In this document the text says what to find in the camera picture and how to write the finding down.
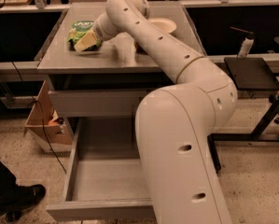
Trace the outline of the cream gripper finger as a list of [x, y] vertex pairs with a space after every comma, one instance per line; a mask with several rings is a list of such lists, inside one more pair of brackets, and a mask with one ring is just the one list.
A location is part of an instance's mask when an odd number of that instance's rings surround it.
[[84, 34], [74, 45], [76, 51], [84, 51], [92, 46], [95, 46], [97, 43], [97, 38], [93, 31], [88, 31]]

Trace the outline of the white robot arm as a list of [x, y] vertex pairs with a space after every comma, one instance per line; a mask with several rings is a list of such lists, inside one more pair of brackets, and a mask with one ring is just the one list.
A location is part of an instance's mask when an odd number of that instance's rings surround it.
[[234, 113], [237, 90], [211, 60], [146, 17], [146, 0], [107, 0], [94, 33], [128, 33], [172, 85], [149, 93], [135, 116], [139, 155], [158, 224], [232, 224], [207, 145]]

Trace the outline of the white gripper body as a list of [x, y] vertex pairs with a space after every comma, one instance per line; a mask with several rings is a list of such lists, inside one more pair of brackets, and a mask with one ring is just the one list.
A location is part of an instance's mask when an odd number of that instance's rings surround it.
[[93, 24], [93, 31], [102, 41], [110, 40], [118, 35], [117, 27], [111, 22], [106, 13], [103, 13]]

